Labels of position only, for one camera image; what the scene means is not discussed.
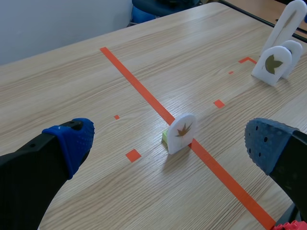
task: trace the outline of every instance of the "blue rubber gripper pad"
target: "blue rubber gripper pad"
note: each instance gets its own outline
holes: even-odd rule
[[[255,118],[245,128],[245,146],[253,162],[269,175],[292,133],[298,130],[277,121]]]
[[[78,171],[85,154],[92,148],[94,140],[94,124],[87,118],[75,118],[82,121],[81,130],[74,130],[66,126],[53,126],[44,129],[42,133],[55,135],[60,143],[67,165],[69,180]]]

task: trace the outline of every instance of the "leaf emblem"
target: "leaf emblem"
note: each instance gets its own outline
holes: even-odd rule
[[[269,73],[275,74],[275,68],[280,67],[282,64],[283,64],[282,61],[274,60],[274,54],[272,54],[265,60],[265,69]]]
[[[189,125],[189,127],[187,128],[186,127],[186,123],[184,123],[184,126],[183,126],[182,130],[177,129],[178,130],[178,135],[176,137],[183,137],[184,135],[186,135],[190,131],[191,125]]]

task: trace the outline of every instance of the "white plastic piece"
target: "white plastic piece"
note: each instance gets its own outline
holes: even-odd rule
[[[290,2],[284,9],[261,54],[273,46],[280,46],[283,42],[290,40],[297,27],[301,24],[307,14],[307,5],[303,0]]]
[[[303,54],[303,47],[299,42],[292,40],[285,41],[281,44],[281,46],[286,47],[292,55],[292,64],[282,75],[282,78],[288,79],[289,74],[293,71],[294,67],[297,65],[299,59]]]
[[[195,130],[195,115],[187,113],[177,117],[167,132],[168,153],[174,154],[192,143]]]
[[[263,52],[251,75],[274,86],[291,64],[290,51],[283,46],[274,46]]]

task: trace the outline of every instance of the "small green block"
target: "small green block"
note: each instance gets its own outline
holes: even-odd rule
[[[167,144],[167,130],[164,130],[162,133],[162,140]]]

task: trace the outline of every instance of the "orange tape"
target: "orange tape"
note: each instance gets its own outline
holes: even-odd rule
[[[112,64],[124,75],[143,98],[155,109],[155,111],[169,124],[174,117],[158,102],[158,100],[130,73],[130,71],[109,51],[106,47],[100,51],[112,62]],[[275,221],[266,211],[239,185],[237,181],[204,149],[201,144],[193,139],[189,145],[196,155],[208,166],[208,168],[220,179],[220,181],[235,195],[246,209],[266,229],[270,230]]]
[[[221,100],[217,100],[214,102],[214,104],[216,105],[216,107],[223,108],[225,106],[225,104],[221,101]]]
[[[130,152],[128,152],[126,154],[126,157],[129,159],[129,161],[131,163],[135,162],[138,158],[141,157],[141,155],[139,154],[139,152],[135,149],[131,150]]]
[[[243,62],[246,62],[246,61],[251,61],[252,63],[257,64],[257,62],[255,60],[251,59],[250,57],[245,57],[242,60],[239,60],[239,63],[243,63]]]

